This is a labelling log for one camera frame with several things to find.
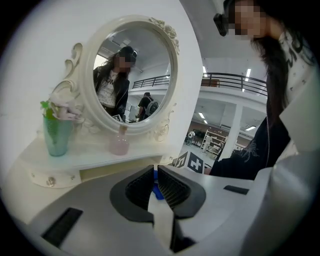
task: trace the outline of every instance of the black metal railing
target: black metal railing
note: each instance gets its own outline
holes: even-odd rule
[[[133,89],[148,86],[168,86],[169,82],[170,75],[166,74],[135,81],[133,84]],[[203,73],[201,86],[229,88],[247,93],[256,93],[267,96],[267,86],[265,81],[253,77],[246,77],[240,74]]]
[[[135,81],[133,84],[133,89],[142,88],[147,86],[168,86],[170,82],[170,75],[161,75],[148,79],[143,79],[139,81]]]
[[[201,86],[239,89],[267,96],[265,81],[239,74],[203,73]]]

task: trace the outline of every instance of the glass bottle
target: glass bottle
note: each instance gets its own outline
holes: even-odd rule
[[[109,141],[109,152],[117,156],[123,156],[128,153],[129,142],[126,137],[128,127],[120,125],[119,133],[111,137]]]

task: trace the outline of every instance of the floor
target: floor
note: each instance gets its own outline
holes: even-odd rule
[[[196,146],[193,144],[191,146],[188,146],[188,145],[186,145],[186,143],[183,143],[183,146],[182,146],[182,149],[181,149],[179,155],[181,155],[182,153],[185,153],[187,151],[191,151],[192,153],[194,153],[195,155],[200,157],[202,160],[204,160],[205,164],[207,164],[211,167],[214,165],[215,160],[211,159],[211,156],[213,154],[208,151],[206,153],[203,153],[202,149],[199,146]]]

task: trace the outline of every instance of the person wearing backpack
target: person wearing backpack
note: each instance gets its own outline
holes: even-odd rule
[[[159,107],[158,102],[151,98],[150,92],[146,92],[143,95],[139,105],[139,122],[150,117]]]

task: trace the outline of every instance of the oval mirror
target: oval mirror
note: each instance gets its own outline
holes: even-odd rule
[[[157,115],[170,72],[169,54],[160,37],[133,27],[102,42],[93,65],[93,84],[105,114],[134,125]]]

